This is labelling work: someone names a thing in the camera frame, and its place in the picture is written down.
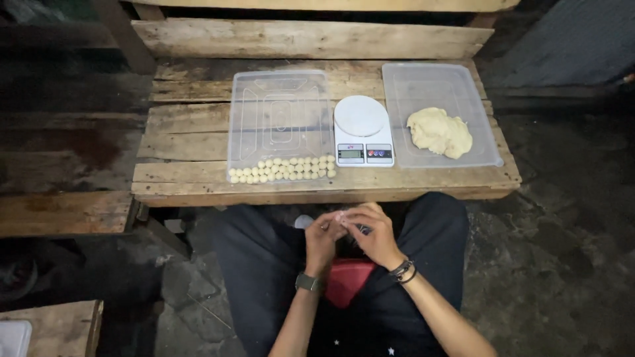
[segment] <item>wristwatch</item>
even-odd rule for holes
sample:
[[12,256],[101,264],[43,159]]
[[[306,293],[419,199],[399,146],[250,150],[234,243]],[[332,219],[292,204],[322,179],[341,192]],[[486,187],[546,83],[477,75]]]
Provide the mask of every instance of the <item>wristwatch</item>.
[[295,280],[295,289],[306,289],[310,292],[322,292],[324,285],[320,282],[319,278],[312,278],[304,272],[298,274],[298,278]]

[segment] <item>dough in hands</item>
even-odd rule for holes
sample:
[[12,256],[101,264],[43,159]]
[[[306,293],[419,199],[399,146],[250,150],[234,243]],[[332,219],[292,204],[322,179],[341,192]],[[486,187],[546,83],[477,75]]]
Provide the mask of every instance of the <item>dough in hands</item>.
[[472,149],[472,135],[458,116],[451,118],[445,110],[431,107],[408,118],[412,143],[419,149],[458,159]]

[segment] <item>clear plastic tray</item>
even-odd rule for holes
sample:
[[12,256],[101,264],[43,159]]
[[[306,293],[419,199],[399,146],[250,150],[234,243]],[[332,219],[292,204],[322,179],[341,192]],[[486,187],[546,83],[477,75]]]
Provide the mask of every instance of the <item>clear plastic tray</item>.
[[231,168],[253,168],[259,161],[273,158],[319,158],[332,155],[333,150],[325,72],[243,72],[234,76],[228,181]]
[[[405,168],[502,166],[481,96],[467,68],[449,64],[385,64],[386,107],[391,121],[396,162]],[[472,149],[459,159],[419,149],[406,122],[421,109],[437,107],[467,123]]]
[[26,357],[31,331],[28,321],[0,322],[0,357]]

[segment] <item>digital kitchen scale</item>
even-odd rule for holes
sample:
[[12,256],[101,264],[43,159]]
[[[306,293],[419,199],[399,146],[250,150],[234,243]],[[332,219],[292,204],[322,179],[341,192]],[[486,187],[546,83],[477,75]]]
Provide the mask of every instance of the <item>digital kitchen scale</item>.
[[339,167],[392,167],[388,112],[375,99],[353,95],[335,106],[335,147]]

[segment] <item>red stool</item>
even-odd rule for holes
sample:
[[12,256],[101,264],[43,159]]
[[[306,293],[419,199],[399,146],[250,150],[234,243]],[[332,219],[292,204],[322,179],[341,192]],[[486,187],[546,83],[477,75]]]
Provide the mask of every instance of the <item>red stool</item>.
[[365,259],[335,259],[324,296],[336,307],[345,309],[375,267],[375,263]]

